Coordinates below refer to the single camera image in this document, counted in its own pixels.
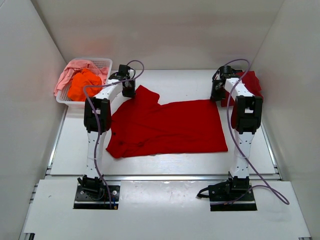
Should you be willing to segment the bright red t-shirt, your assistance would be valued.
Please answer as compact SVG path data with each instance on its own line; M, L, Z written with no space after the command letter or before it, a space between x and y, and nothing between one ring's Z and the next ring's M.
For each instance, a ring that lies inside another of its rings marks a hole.
M208 99L159 104L144 86L112 115L106 151L115 159L227 152L218 107Z

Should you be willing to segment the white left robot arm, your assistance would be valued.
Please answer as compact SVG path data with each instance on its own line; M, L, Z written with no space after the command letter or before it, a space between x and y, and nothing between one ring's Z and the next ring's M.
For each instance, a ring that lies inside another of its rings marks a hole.
M100 171L104 141L112 123L111 103L120 93L127 98L135 96L135 76L135 69L128 64L121 64L118 71L109 77L108 84L90 84L83 88L85 95L83 121L87 131L88 149L85 174L78 182L82 191L94 201L105 200L110 203L114 199Z

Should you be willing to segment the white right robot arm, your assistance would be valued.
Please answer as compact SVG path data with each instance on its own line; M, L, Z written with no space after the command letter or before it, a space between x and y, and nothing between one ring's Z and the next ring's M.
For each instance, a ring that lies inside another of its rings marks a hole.
M224 195L236 200L250 188L249 157L255 133L261 126L263 98L246 87L229 65L221 66L212 77L210 99L213 102L234 101L227 114L234 141L234 158L225 182Z

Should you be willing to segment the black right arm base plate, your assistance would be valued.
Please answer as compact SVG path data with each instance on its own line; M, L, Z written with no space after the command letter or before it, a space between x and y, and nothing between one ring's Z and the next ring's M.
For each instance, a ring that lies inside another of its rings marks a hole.
M209 199L211 212L245 212L257 211L255 196L252 190L229 191L230 184L220 182L201 189L196 198Z

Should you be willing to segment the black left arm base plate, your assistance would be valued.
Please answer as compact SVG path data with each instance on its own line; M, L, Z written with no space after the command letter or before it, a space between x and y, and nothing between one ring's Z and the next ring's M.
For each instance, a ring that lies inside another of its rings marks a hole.
M109 185L110 198L107 187L102 187L97 194L83 190L81 185L77 186L73 208L77 210L118 210L121 186L119 184Z

